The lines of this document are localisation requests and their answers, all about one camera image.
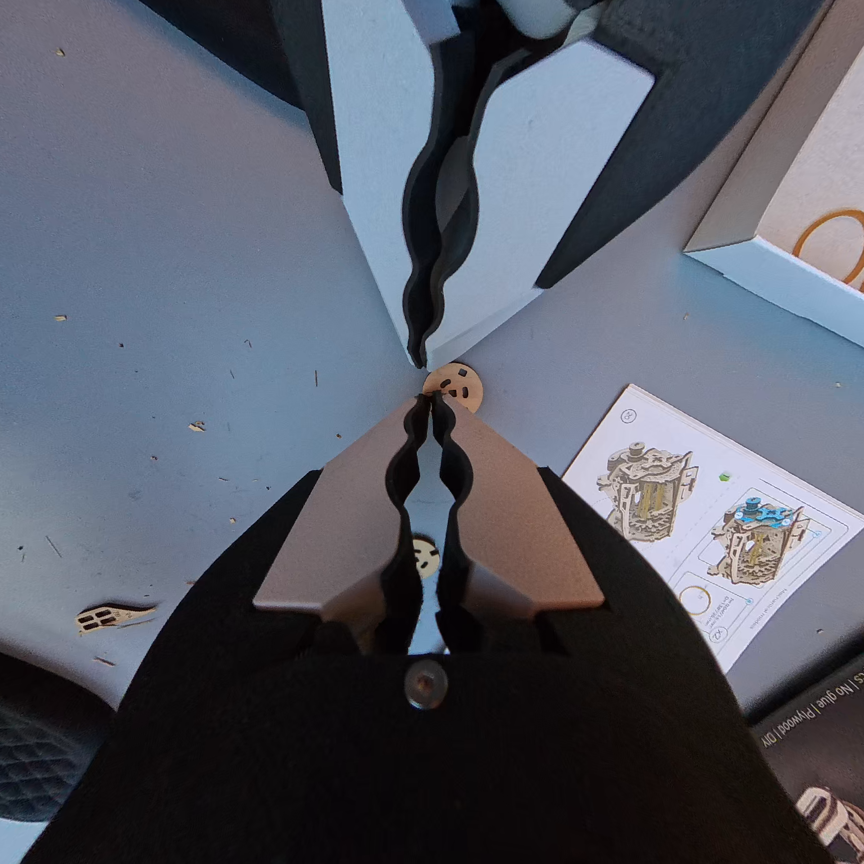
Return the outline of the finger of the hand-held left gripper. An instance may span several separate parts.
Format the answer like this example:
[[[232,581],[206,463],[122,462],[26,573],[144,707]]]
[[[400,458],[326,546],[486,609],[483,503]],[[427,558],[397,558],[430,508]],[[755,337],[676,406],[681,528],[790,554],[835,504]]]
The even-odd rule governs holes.
[[[539,276],[654,84],[586,37],[497,63],[468,135],[468,190],[445,230],[421,365],[456,360],[539,295]]]
[[[324,1],[322,17],[343,203],[405,348],[402,207],[430,131],[430,46],[446,39],[446,2]]]

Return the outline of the group of tan rubber bands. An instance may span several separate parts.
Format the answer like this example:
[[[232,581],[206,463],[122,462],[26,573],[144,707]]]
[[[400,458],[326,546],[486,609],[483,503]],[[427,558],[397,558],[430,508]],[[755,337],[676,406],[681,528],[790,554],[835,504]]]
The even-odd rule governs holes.
[[[830,222],[834,219],[838,218],[848,218],[853,219],[859,223],[860,226],[863,226],[863,211],[857,208],[842,208],[833,211],[828,211],[823,216],[818,218],[817,220],[811,222],[806,228],[805,231],[801,233],[798,237],[796,243],[792,249],[792,255],[794,257],[801,257],[801,252],[804,249],[805,243],[810,238],[810,236],[822,225]],[[842,278],[842,282],[850,285],[856,279],[858,275],[860,275],[863,271],[863,252],[859,254],[859,257],[855,263],[855,266],[849,271],[847,275]]]

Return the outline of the black textured wrist rest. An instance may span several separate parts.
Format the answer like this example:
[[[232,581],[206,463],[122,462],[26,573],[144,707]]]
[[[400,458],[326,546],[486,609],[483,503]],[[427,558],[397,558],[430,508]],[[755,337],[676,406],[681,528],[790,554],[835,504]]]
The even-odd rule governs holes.
[[[302,108],[268,1],[144,1],[144,5],[245,78]]]

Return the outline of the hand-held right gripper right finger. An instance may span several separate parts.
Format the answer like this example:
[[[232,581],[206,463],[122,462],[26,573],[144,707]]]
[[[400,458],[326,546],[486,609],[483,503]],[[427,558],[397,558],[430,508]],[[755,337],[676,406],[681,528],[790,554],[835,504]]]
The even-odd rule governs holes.
[[[604,595],[535,462],[455,398],[432,398],[441,481],[454,497],[437,582],[448,651],[483,649],[539,613],[601,608]]]

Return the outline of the black model kit box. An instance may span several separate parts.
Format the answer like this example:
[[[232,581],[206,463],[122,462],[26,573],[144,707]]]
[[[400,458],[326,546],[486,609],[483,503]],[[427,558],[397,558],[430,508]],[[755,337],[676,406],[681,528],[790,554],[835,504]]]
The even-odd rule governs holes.
[[[863,861],[863,656],[753,728],[766,762],[837,862]]]

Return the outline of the slotted wooden offcut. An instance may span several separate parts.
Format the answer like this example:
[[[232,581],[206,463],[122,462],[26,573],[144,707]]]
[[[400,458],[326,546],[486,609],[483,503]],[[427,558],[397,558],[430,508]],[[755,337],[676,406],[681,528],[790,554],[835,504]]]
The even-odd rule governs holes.
[[[75,617],[80,636],[114,627],[131,626],[148,619],[157,612],[157,607],[129,606],[117,602],[98,604],[79,612]]]

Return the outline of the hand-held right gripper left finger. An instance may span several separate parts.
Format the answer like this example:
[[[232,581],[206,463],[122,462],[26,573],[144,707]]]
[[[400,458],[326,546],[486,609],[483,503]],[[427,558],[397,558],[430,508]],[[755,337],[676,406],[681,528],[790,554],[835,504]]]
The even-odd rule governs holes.
[[[417,396],[322,469],[253,600],[348,627],[364,651],[405,653],[423,603],[405,501],[429,401]]]

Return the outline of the printed instruction booklet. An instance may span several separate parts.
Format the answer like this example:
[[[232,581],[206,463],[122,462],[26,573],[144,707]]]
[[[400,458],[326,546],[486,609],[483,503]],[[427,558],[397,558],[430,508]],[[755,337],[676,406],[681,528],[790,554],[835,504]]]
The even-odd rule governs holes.
[[[563,475],[661,575],[722,671],[862,515],[628,385]]]

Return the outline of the black mesh chair seat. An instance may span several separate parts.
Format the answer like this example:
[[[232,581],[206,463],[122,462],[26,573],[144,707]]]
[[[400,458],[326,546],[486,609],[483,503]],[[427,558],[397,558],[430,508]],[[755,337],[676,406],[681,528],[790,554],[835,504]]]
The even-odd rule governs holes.
[[[115,715],[87,689],[2,654],[2,818],[50,821],[81,781]]]

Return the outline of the white cardboard tray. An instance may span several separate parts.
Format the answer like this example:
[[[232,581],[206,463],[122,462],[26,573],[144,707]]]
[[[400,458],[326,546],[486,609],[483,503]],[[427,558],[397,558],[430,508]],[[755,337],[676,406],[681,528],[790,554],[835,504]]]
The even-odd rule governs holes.
[[[685,253],[771,303],[863,344],[862,252],[848,218],[805,228],[842,208],[863,211],[863,3],[834,2]]]

